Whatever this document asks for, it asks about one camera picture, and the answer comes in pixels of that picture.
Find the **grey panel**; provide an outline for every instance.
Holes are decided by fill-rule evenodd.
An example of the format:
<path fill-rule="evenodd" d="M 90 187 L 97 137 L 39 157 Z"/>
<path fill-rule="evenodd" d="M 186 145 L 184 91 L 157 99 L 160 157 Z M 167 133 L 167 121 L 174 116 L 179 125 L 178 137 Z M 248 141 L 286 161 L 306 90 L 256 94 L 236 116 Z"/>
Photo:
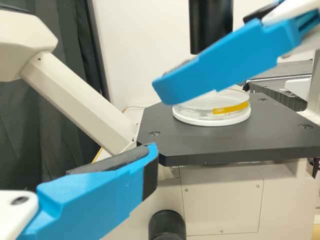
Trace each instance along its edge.
<path fill-rule="evenodd" d="M 278 66 L 265 71 L 252 79 L 287 77 L 311 74 L 313 70 L 313 60 L 293 61 L 279 63 Z"/>
<path fill-rule="evenodd" d="M 262 93 L 251 94 L 250 103 L 249 119 L 221 127 L 183 123 L 173 117 L 172 106 L 158 103 L 145 109 L 137 141 L 156 142 L 165 166 L 320 156 L 320 126 Z"/>
<path fill-rule="evenodd" d="M 249 82 L 251 93 L 264 93 L 286 107 L 301 112 L 306 110 L 308 103 L 289 91 L 285 91 L 286 81 L 294 78 L 256 80 Z"/>

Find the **white microscope base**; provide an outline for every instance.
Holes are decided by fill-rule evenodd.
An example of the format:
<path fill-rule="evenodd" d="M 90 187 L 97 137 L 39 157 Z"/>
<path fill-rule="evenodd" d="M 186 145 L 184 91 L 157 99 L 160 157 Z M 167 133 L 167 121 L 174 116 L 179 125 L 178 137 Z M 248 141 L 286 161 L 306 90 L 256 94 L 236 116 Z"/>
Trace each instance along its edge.
<path fill-rule="evenodd" d="M 312 238 L 320 179 L 307 172 L 307 159 L 188 166 L 173 168 L 172 173 L 104 240 L 148 240 L 149 220 L 161 210 L 181 214 L 187 240 Z"/>

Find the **metal panel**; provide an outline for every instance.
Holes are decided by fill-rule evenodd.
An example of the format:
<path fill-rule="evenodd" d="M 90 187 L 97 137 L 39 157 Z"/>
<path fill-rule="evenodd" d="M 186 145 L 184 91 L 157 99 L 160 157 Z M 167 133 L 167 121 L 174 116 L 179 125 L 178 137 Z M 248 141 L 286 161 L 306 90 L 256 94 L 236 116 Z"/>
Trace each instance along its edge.
<path fill-rule="evenodd" d="M 256 233 L 263 180 L 257 168 L 181 167 L 188 236 Z"/>

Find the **black curtain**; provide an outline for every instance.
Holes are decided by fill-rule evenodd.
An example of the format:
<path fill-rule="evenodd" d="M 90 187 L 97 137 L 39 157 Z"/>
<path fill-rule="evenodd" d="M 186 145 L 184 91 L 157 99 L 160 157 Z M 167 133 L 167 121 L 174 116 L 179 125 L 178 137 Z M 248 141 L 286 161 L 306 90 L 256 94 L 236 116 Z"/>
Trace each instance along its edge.
<path fill-rule="evenodd" d="M 106 91 L 96 63 L 85 0 L 0 2 L 38 16 L 59 40 L 53 54 L 96 91 Z M 0 151 L 4 163 L 0 189 L 34 190 L 41 182 L 90 163 L 98 150 L 94 141 L 23 80 L 0 83 Z"/>

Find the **black cylinder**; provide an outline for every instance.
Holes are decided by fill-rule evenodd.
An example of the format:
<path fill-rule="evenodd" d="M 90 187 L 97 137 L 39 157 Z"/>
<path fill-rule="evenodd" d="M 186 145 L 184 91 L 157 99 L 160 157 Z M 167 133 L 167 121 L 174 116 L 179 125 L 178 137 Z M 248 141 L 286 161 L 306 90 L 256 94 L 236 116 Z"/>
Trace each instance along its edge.
<path fill-rule="evenodd" d="M 163 210 L 149 222 L 149 240 L 186 240 L 186 224 L 179 213 Z"/>
<path fill-rule="evenodd" d="M 189 0 L 191 54 L 232 32 L 233 9 L 233 0 Z"/>

